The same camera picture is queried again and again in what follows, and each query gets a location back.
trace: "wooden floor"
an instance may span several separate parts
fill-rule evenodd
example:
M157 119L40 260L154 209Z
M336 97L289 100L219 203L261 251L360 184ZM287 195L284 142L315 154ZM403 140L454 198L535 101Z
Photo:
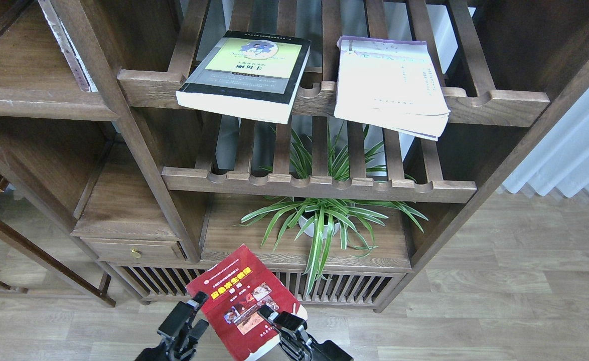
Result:
M26 201L0 217L97 283L100 272ZM64 287L0 243L0 279ZM0 298L0 359L134 359L173 308ZM309 331L367 360L589 360L589 201L493 195L382 314L309 309ZM197 359L230 359L210 329ZM286 359L275 349L263 359Z

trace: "spider plant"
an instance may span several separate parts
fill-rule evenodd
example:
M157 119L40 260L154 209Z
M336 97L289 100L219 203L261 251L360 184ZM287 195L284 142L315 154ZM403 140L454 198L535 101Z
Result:
M363 132L364 137L368 133L369 126L366 125ZM344 181L350 178L350 162L348 146L343 146L338 150L339 134L331 139L328 132L328 170L329 175L338 181ZM296 132L292 131L292 152L290 153L290 163L294 167L297 177L308 178L312 174L313 156L304 147L304 142L301 140ZM371 148L365 151L366 164L374 160L375 156L382 152L383 142L378 142ZM272 167L263 167L267 171L272 171ZM378 164L367 167L366 171L372 173L375 171L386 171L386 166ZM315 281L323 277L328 255L331 250L333 242L333 235L336 227L339 228L339 238L341 242L341 249L351 247L365 251L359 257L364 257L377 247L375 244L375 233L372 224L379 224L385 226L383 220L388 217L377 211L373 211L370 206L379 206L384 208L393 208L405 213L416 226L423 231L421 224L416 219L428 220L425 215L421 214L414 208L410 207L404 202L398 201L361 201L352 199L328 199L328 198L304 198L297 199L294 197L274 197L276 199L274 204L260 208L256 211L248 213L241 219L239 226L251 226L259 220L264 219L267 215L272 215L270 222L265 228L265 234L261 241L261 246L265 244L269 235L275 228L278 228L276 240L274 241L273 250L279 245L280 240L288 229L294 228L299 221L299 218L304 214L311 214L308 220L301 226L301 230L297 233L294 240L297 240L303 233L304 229L310 225L314 225L313 242L311 244L308 255L308 263L304 274L308 274L308 281L306 282L306 294L313 289ZM280 226L278 221L285 216L285 221ZM368 231L368 240L361 235L357 230L356 224L361 224ZM354 235L357 238L356 244L350 242L349 235Z

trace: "brass knob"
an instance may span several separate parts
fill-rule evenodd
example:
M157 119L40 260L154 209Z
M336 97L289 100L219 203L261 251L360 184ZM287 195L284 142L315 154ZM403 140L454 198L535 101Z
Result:
M134 258L141 258L141 254L140 254L140 252L138 251L138 249L136 249L136 248L134 248L134 247L132 247L132 253L131 253L131 255L132 255L132 257L134 257Z

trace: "book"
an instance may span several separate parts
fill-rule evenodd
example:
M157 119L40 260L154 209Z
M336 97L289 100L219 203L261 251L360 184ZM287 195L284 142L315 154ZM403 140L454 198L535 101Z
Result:
M201 311L236 361L258 359L279 343L278 333L258 314L264 304L308 319L306 309L246 245L186 289L191 295L203 291L210 296Z
M228 31L176 91L182 107L286 124L310 41Z
M437 140L450 110L423 41L342 36L334 116Z

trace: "white curtain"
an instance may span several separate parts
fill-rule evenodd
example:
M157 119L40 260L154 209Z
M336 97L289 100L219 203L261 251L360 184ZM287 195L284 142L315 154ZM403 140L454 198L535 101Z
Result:
M511 193L525 185L540 195L589 194L589 89L503 183Z

